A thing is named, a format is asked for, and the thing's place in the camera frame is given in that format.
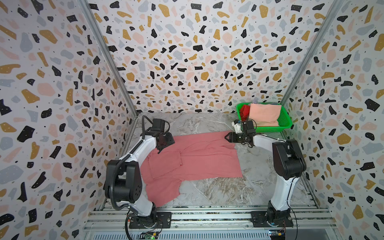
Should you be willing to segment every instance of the red cloth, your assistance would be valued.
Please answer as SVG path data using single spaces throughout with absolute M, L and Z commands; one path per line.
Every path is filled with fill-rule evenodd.
M 182 181 L 243 177 L 235 144 L 224 139 L 228 132 L 175 136 L 160 154 L 150 152 L 140 168 L 148 199 L 159 207 L 180 195 Z
M 249 111 L 250 111 L 251 107 L 248 106 L 247 104 L 244 104 L 241 109 L 240 109 L 240 117 L 241 117 L 241 121 L 246 121 L 248 116 L 249 116 Z

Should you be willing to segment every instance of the black cable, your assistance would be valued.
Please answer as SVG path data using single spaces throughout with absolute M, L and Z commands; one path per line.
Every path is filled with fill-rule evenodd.
M 296 239 L 297 239 L 297 233 L 299 232 L 299 225 L 298 225 L 298 223 L 297 223 L 297 218 L 296 218 L 296 214 L 295 214 L 295 212 L 293 211 L 293 209 L 291 208 L 291 206 L 289 206 L 288 202 L 287 202 L 287 205 L 288 205 L 288 207 L 292 210 L 293 215 L 295 216 L 295 219 L 296 219 L 296 237 L 295 237 L 295 240 L 296 240 Z
M 128 220 L 129 220 L 129 217 L 131 217 L 132 215 L 129 215 L 128 213 L 129 213 L 129 211 L 127 212 L 127 217 L 125 218 L 125 224 L 124 224 L 125 234 L 127 235 L 127 238 L 129 240 L 132 240 L 132 238 L 131 238 L 131 236 L 129 235 L 129 232 L 128 232 Z
M 131 157 L 131 155 L 128 154 L 123 159 L 121 159 L 116 164 L 116 167 L 114 168 L 113 173 L 112 173 L 112 181 L 111 181 L 111 185 L 109 186 L 109 198 L 111 199 L 111 205 L 112 205 L 113 209 L 115 209 L 115 210 L 121 210 L 122 208 L 129 206 L 129 204 L 123 204 L 121 206 L 117 205 L 117 203 L 115 201 L 115 197 L 114 197 L 114 189 L 115 189 L 115 180 L 116 180 L 116 177 L 118 175 L 118 171 L 119 171 L 121 165 L 125 162 L 125 160 L 127 160 L 130 157 Z
M 152 125 L 153 125 L 153 122 L 145 115 L 143 115 L 143 117 L 141 118 L 141 130 L 142 130 L 142 139 L 145 139 L 145 126 L 144 126 L 144 118 L 146 118 Z
M 293 209 L 291 208 L 291 206 L 289 206 L 289 204 L 288 204 L 289 194 L 291 193 L 292 183 L 293 183 L 293 181 L 295 180 L 295 178 L 299 178 L 299 177 L 294 177 L 294 178 L 292 179 L 291 186 L 289 187 L 289 192 L 288 192 L 288 196 L 287 196 L 287 205 L 288 205 L 288 207 L 292 210 L 293 215 L 295 216 L 295 219 L 296 219 L 296 237 L 295 237 L 295 240 L 296 240 L 296 239 L 297 239 L 297 233 L 299 232 L 299 224 L 297 223 L 297 218 L 296 218 L 296 214 L 295 214 L 295 212 L 293 211 Z
M 169 129 L 170 129 L 170 124 L 169 124 L 169 122 L 167 122 L 165 120 L 164 120 L 164 122 L 168 123 L 168 129 L 164 132 L 164 133 L 167 133 L 169 131 Z

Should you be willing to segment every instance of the folded towel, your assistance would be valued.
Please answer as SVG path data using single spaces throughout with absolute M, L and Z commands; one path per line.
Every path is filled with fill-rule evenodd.
M 258 127 L 278 127 L 281 105 L 251 103 L 249 119 L 256 122 Z

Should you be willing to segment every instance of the pink cloth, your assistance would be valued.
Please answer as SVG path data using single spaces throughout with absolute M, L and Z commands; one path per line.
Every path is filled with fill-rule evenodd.
M 159 207 L 180 195 L 182 181 L 243 177 L 235 144 L 224 139 L 228 132 L 174 136 L 160 154 L 150 152 L 140 168 L 148 199 Z
M 281 105 L 251 103 L 249 119 L 253 119 L 258 127 L 277 127 Z

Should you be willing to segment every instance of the yellow speckle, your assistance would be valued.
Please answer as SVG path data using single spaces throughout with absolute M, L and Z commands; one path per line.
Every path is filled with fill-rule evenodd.
M 291 21 L 291 24 L 293 24 L 296 21 L 296 14 L 292 14 L 290 21 Z
M 214 34 L 214 38 L 216 38 L 217 40 L 220 40 L 220 30 L 219 29 L 216 29 L 215 34 Z
M 195 20 L 197 23 L 200 22 L 200 16 L 198 13 L 195 13 Z
M 314 14 L 314 18 L 316 18 L 316 19 L 319 19 L 319 18 L 321 18 L 321 19 L 325 19 L 325 16 L 323 15 L 323 14 L 320 14 L 320 13 L 315 13 Z
M 132 17 L 132 16 L 129 15 L 128 13 L 125 13 L 125 12 L 122 12 L 122 11 L 118 11 L 117 14 L 118 14 L 119 16 L 121 16 L 122 18 L 124 18 L 124 17 L 129 17 L 129 18 L 131 18 L 131 17 Z
M 208 77 L 209 77 L 209 73 L 208 72 L 204 72 L 204 73 L 201 74 L 201 79 L 204 80 L 204 81 L 207 80 Z
M 231 52 L 231 57 L 230 58 L 233 58 L 234 56 L 236 56 L 238 53 L 240 53 L 242 50 L 241 49 L 236 49 L 234 51 Z
M 330 45 L 330 42 L 326 42 L 326 43 L 321 47 L 323 53 L 326 53 L 326 52 L 327 52 L 327 49 L 328 49 L 329 45 Z
M 354 50 L 355 48 L 357 48 L 359 45 L 361 44 L 361 41 L 359 40 L 359 41 L 357 41 L 350 49 L 349 49 L 349 51 L 351 52 L 352 50 Z
M 161 12 L 163 13 L 164 17 L 169 17 L 169 9 L 167 6 L 163 5 L 163 4 L 159 4 L 159 8 L 161 10 Z
M 158 53 L 159 51 L 157 49 L 152 49 L 148 52 L 148 55 L 149 55 L 149 58 L 153 58 L 153 56 L 155 56 L 156 53 Z
M 309 35 L 310 35 L 310 32 L 311 31 L 306 31 L 305 33 L 304 33 L 304 35 L 301 37 L 301 39 L 303 39 L 304 41 L 308 41 L 308 37 L 309 37 Z
M 260 5 L 259 6 L 259 9 L 260 9 L 260 15 L 262 18 L 266 18 L 267 15 L 268 15 L 268 7 L 264 6 L 264 5 Z
M 219 17 L 226 17 L 226 18 L 229 18 L 229 15 L 228 14 L 226 14 L 226 13 L 224 13 L 224 12 L 221 12 L 221 11 L 218 11 L 217 12 L 217 15 L 219 16 Z
M 247 21 L 248 21 L 248 17 L 244 17 L 243 23 L 241 24 L 241 27 L 242 27 L 242 28 L 245 26 L 245 24 L 247 23 Z

